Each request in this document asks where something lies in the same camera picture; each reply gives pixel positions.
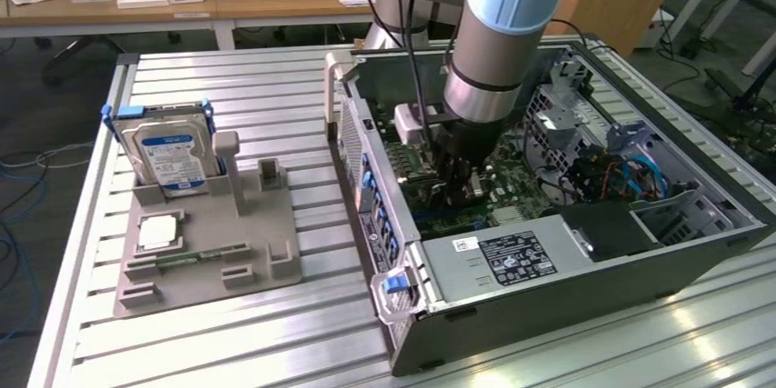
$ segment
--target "wooden table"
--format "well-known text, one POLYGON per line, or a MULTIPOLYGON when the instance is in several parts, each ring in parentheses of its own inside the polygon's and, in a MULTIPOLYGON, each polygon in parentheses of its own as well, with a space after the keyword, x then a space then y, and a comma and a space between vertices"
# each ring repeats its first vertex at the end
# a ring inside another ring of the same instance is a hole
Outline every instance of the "wooden table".
POLYGON ((0 4, 0 37, 104 35, 212 29, 220 50, 235 49, 237 27, 365 23, 368 8, 337 0, 205 0, 201 3, 119 9, 115 0, 73 4, 51 0, 15 6, 0 4))
MULTIPOLYGON (((555 16, 600 36, 623 55, 636 46, 663 0, 560 0, 555 16)), ((219 48, 233 49, 237 27, 365 23, 365 7, 344 7, 337 0, 207 0, 201 4, 119 10, 115 2, 72 4, 52 0, 37 5, 0 7, 0 37, 93 35, 212 29, 219 48)), ((551 24, 547 34, 571 34, 551 24)))

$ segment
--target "circuit board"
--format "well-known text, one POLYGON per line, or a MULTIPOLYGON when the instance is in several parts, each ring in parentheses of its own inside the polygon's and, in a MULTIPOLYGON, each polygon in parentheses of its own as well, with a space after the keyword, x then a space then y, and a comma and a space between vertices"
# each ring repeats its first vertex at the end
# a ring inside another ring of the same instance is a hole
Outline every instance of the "circuit board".
POLYGON ((387 113, 381 104, 372 107, 396 181, 423 239, 532 220, 552 210, 553 203, 536 184, 536 175, 521 159, 512 133, 501 136, 485 161, 480 184, 487 194, 481 201, 460 209, 431 208, 428 199, 441 184, 432 165, 432 153, 420 144, 401 144, 387 113))

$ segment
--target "power supply label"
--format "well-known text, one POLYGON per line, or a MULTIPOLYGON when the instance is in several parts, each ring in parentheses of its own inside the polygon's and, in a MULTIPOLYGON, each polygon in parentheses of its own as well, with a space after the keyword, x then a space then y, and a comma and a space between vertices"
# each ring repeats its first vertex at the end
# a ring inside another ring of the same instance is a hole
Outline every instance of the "power supply label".
POLYGON ((533 232, 480 241, 480 250, 500 285, 519 284, 557 273, 533 232))

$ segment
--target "hard drive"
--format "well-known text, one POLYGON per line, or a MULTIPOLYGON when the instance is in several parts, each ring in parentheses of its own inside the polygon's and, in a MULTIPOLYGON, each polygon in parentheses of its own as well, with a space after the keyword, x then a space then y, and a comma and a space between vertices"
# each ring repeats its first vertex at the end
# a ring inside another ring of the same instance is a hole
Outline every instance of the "hard drive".
POLYGON ((167 197, 205 193, 205 179, 223 174, 212 150, 209 102, 112 111, 109 105, 103 107, 103 122, 124 146, 139 184, 159 184, 167 197))

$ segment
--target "chair wheel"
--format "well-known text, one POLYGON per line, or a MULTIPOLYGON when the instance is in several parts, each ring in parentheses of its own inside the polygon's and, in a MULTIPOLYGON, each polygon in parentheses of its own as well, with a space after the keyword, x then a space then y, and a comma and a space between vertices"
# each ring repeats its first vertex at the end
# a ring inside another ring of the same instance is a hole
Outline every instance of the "chair wheel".
POLYGON ((700 40, 689 40, 679 49, 679 56, 695 59, 701 51, 701 44, 700 40))
POLYGON ((57 76, 43 76, 41 81, 48 86, 60 86, 61 78, 57 76))
POLYGON ((41 37, 36 37, 33 38, 35 41, 35 45, 37 46, 39 49, 48 49, 51 47, 51 39, 49 38, 41 38, 41 37))
POLYGON ((277 41, 287 41, 287 31, 284 29, 275 29, 272 36, 277 41))

